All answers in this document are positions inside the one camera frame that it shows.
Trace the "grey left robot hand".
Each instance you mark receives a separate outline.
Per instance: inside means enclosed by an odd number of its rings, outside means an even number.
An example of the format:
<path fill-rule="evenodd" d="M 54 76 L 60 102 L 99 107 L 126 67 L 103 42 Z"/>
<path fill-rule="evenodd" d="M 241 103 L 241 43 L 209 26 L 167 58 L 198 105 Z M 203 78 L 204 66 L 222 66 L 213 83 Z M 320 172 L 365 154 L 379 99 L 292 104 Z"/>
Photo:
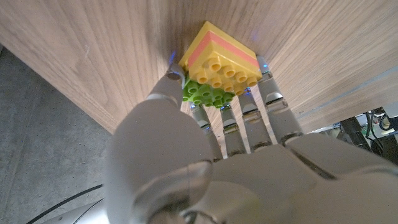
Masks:
<path fill-rule="evenodd" d="M 246 153 L 228 120 L 231 154 L 216 161 L 203 130 L 180 111 L 185 74 L 172 64 L 117 127 L 107 151 L 110 223 L 396 223 L 397 166 L 376 154 L 304 134 L 262 57 L 261 129 Z"/>

